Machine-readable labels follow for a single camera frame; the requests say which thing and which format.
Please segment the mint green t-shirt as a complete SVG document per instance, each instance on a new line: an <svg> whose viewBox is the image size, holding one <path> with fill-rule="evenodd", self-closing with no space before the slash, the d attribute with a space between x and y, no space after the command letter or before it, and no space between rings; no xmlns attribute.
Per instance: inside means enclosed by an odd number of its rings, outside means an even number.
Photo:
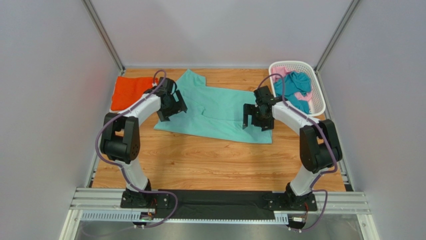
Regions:
<svg viewBox="0 0 426 240"><path fill-rule="evenodd" d="M177 80L186 112L158 121L155 130L250 144L271 144L272 132L243 128L243 106L254 104L250 91L210 87L206 78L187 69Z"/></svg>

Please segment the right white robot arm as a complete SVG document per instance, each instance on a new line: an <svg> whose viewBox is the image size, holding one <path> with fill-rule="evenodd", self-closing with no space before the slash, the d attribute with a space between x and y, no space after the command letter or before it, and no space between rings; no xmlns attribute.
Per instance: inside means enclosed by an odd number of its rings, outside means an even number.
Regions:
<svg viewBox="0 0 426 240"><path fill-rule="evenodd" d="M332 120L309 117L284 97L275 97L268 86L257 88L253 94L255 103L243 106L244 129L253 125L269 131L275 121L280 121L299 136L301 168L287 184L283 197L285 204L295 208L312 196L313 186L322 175L337 171L343 156L336 126Z"/></svg>

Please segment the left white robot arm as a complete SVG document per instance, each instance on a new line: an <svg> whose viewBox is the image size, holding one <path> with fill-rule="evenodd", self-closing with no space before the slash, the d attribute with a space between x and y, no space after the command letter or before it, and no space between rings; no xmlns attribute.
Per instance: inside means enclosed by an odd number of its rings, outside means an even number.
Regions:
<svg viewBox="0 0 426 240"><path fill-rule="evenodd" d="M154 203L150 180L143 173L138 160L142 147L140 125L153 113L161 122L168 122L171 116L187 110L177 83L160 77L159 82L146 90L130 107L105 115L96 152L101 156L106 155L104 161L117 166L125 179L122 208L147 208Z"/></svg>

